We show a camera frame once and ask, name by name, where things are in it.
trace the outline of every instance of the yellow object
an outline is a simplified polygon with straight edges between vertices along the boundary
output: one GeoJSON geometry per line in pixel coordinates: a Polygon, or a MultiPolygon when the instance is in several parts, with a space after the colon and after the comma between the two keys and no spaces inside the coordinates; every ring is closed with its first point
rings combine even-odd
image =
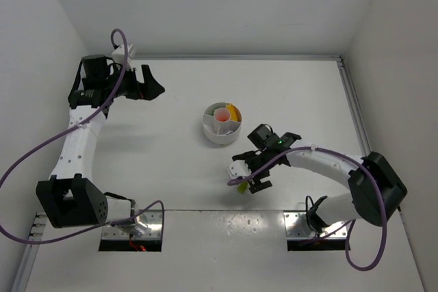
{"type": "Polygon", "coordinates": [[[243,183],[240,183],[237,187],[237,191],[241,194],[243,194],[248,189],[248,182],[244,181],[243,183]]]}
{"type": "Polygon", "coordinates": [[[227,104],[227,109],[230,111],[232,121],[239,121],[239,116],[233,104],[227,104]]]}

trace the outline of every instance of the rectangular slot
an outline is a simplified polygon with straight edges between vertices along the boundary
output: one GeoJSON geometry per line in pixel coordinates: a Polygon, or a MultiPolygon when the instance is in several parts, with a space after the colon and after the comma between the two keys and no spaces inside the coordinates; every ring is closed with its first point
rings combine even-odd
{"type": "Polygon", "coordinates": [[[161,241],[101,240],[99,251],[105,252],[161,252],[161,241]]]}
{"type": "Polygon", "coordinates": [[[345,239],[326,239],[316,243],[287,241],[287,251],[343,251],[345,239]]]}

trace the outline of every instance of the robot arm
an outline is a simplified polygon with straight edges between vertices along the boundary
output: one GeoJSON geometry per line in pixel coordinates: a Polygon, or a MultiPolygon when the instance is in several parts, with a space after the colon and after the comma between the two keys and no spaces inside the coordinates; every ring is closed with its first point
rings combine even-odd
{"type": "MultiPolygon", "coordinates": [[[[322,196],[315,202],[305,220],[311,230],[320,232],[335,222],[355,219],[365,219],[375,226],[381,226],[378,202],[371,182],[355,165],[335,155],[315,150],[312,143],[302,140],[299,135],[285,133],[279,137],[264,124],[259,125],[248,138],[258,151],[233,157],[234,162],[227,168],[232,179],[249,176],[290,148],[310,148],[289,152],[268,165],[248,181],[251,193],[272,186],[270,181],[262,180],[269,177],[269,170],[277,164],[304,168],[331,178],[350,190],[332,198],[322,196]]],[[[364,165],[378,182],[389,219],[406,196],[406,187],[382,155],[371,152],[366,157],[349,157],[364,165]]]]}
{"type": "MultiPolygon", "coordinates": [[[[110,65],[107,63],[108,57],[104,55],[82,58],[85,77],[81,80],[80,65],[75,84],[68,96],[68,127],[78,125],[79,128],[66,136],[61,155],[49,180],[40,181],[36,188],[36,195],[53,227],[97,225],[107,219],[107,198],[92,183],[92,160],[97,137],[108,117],[112,102],[89,122],[84,123],[83,120],[93,114],[114,89],[120,77],[120,61],[123,58],[117,56],[120,49],[114,51],[114,63],[110,65]]],[[[128,66],[115,97],[151,101],[164,92],[164,88],[153,78],[149,66],[142,65],[142,74],[144,83],[137,81],[135,69],[128,66]]]]}

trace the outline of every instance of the white floor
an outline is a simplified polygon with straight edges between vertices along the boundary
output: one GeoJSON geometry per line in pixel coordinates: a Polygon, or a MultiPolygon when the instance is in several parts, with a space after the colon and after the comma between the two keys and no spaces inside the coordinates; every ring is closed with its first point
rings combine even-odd
{"type": "MultiPolygon", "coordinates": [[[[260,123],[282,135],[360,154],[337,63],[322,61],[148,61],[166,93],[152,102],[116,100],[99,136],[94,184],[135,198],[162,199],[163,249],[97,252],[100,230],[39,248],[27,291],[422,291],[400,217],[389,221],[387,250],[371,272],[355,271],[344,252],[288,252],[282,210],[303,209],[345,189],[302,170],[277,167],[273,187],[240,195],[227,187],[231,156],[252,150],[260,123]],[[215,146],[202,133],[203,111],[231,102],[242,134],[215,146]]],[[[74,229],[47,227],[44,238],[74,229]]],[[[365,222],[352,237],[353,260],[369,263],[380,230],[365,222]]]]}

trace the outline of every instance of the white cable clip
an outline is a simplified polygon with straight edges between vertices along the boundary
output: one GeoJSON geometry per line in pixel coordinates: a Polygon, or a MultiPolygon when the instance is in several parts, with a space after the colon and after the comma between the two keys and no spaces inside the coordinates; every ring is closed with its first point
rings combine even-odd
{"type": "Polygon", "coordinates": [[[81,121],[79,121],[79,120],[75,120],[74,123],[75,123],[75,126],[78,129],[85,128],[85,126],[86,126],[86,123],[85,124],[81,124],[81,121]]]}

